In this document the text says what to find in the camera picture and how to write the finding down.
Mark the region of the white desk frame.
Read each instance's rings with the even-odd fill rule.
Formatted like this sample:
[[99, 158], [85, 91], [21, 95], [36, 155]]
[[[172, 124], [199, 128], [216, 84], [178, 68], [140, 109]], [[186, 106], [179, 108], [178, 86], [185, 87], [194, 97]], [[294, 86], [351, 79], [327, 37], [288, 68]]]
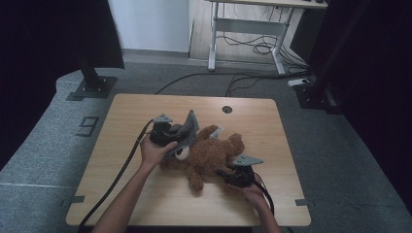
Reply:
[[[212, 15], [212, 39], [209, 48], [208, 70], [214, 71], [216, 68], [216, 39], [217, 32], [246, 33], [258, 35], [271, 35], [277, 37], [275, 49], [271, 52], [277, 72], [285, 75], [286, 71], [281, 60], [280, 50], [284, 44], [286, 34], [295, 9], [326, 9], [325, 0], [208, 0], [214, 6]], [[287, 18], [282, 22], [235, 19], [219, 17], [220, 4], [243, 4], [259, 5], [271, 7], [286, 7], [289, 9]]]

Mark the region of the brown teddy bear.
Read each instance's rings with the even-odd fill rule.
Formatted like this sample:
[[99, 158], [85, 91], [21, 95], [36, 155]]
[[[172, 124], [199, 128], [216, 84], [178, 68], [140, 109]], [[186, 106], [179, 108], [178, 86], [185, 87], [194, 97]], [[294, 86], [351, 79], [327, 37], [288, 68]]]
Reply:
[[241, 134], [233, 133], [222, 140], [219, 138], [221, 130], [215, 124], [201, 129], [191, 146], [161, 161], [160, 168], [185, 170], [189, 188], [194, 192], [202, 191], [205, 177], [215, 176], [217, 170], [229, 172], [226, 165], [233, 162], [245, 149]]

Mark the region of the person's left hand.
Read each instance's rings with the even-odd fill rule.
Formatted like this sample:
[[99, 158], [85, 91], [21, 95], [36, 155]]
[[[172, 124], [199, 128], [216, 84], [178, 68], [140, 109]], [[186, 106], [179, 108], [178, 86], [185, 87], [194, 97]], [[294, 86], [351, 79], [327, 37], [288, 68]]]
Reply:
[[171, 142], [165, 147], [160, 147], [154, 144], [150, 140], [150, 136], [147, 135], [140, 143], [142, 161], [139, 169], [146, 173], [150, 173], [154, 167], [162, 161], [164, 155], [176, 146], [176, 142]]

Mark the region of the grey tape floor mark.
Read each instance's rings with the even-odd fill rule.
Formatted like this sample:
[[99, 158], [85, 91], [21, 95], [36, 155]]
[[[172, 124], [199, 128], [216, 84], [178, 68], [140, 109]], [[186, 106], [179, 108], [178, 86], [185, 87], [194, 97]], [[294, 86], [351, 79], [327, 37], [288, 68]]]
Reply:
[[85, 116], [79, 125], [76, 135], [80, 137], [90, 137], [96, 127], [97, 122], [97, 116]]

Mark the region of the black stand with base plate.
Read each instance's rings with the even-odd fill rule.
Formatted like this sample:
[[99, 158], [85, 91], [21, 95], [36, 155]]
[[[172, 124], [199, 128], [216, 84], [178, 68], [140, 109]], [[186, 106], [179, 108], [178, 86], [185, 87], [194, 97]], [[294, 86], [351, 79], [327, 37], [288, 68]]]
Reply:
[[115, 85], [117, 78], [99, 76], [95, 68], [88, 64], [83, 55], [79, 55], [77, 61], [84, 78], [77, 89], [68, 95], [66, 100], [83, 101], [85, 98], [106, 99]]

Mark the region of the black stand with dark base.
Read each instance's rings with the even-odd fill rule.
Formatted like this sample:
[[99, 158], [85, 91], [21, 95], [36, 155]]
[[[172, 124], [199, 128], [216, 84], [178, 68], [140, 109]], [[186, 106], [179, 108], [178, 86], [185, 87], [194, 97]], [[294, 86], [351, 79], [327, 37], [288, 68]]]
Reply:
[[306, 59], [311, 83], [294, 88], [301, 108], [339, 113], [339, 104], [328, 89], [332, 71], [371, 0], [327, 0], [314, 47]]

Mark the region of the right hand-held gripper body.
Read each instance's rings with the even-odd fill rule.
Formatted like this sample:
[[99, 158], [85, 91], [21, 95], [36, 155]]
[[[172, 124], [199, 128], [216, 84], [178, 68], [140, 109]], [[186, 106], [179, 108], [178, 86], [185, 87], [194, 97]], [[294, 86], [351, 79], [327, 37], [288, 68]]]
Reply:
[[227, 182], [237, 187], [251, 186], [255, 181], [255, 172], [253, 165], [261, 164], [262, 159], [255, 158], [249, 155], [240, 154], [235, 160], [229, 164], [235, 167], [231, 174], [231, 179]]

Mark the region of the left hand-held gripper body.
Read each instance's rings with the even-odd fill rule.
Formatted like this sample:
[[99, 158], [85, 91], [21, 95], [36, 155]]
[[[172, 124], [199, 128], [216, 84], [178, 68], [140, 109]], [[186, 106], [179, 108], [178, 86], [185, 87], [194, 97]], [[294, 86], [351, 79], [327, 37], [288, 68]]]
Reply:
[[171, 142], [179, 142], [182, 137], [171, 130], [173, 119], [165, 114], [161, 114], [153, 120], [154, 126], [150, 133], [150, 140], [160, 146], [165, 147]]

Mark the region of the person's right hand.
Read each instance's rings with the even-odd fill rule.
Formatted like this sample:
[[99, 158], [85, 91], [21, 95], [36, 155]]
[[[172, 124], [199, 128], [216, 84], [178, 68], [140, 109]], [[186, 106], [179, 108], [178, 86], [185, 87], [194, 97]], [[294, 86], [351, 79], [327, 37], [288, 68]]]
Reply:
[[252, 184], [249, 187], [241, 188], [240, 193], [246, 198], [248, 202], [252, 204], [255, 209], [268, 207], [268, 204], [264, 198], [263, 191], [259, 189], [255, 184]]

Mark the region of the black curtain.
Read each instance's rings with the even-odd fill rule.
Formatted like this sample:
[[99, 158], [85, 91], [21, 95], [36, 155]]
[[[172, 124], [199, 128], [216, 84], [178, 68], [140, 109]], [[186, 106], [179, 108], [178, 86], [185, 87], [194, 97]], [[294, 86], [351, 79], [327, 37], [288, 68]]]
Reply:
[[0, 170], [85, 67], [124, 67], [109, 0], [0, 0]]
[[[307, 64], [326, 9], [305, 9], [294, 33]], [[370, 1], [328, 89], [412, 214], [412, 0]]]

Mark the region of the grey cloth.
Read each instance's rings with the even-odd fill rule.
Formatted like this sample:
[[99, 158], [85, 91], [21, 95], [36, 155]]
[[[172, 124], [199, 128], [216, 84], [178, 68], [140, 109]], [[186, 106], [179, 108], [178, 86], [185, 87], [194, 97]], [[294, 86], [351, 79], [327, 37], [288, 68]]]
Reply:
[[182, 137], [182, 140], [177, 142], [177, 146], [174, 149], [170, 150], [164, 155], [165, 159], [171, 158], [172, 156], [176, 155], [178, 151], [191, 146], [196, 141], [199, 124], [194, 110], [189, 111], [185, 123], [181, 125], [182, 129], [177, 134]]

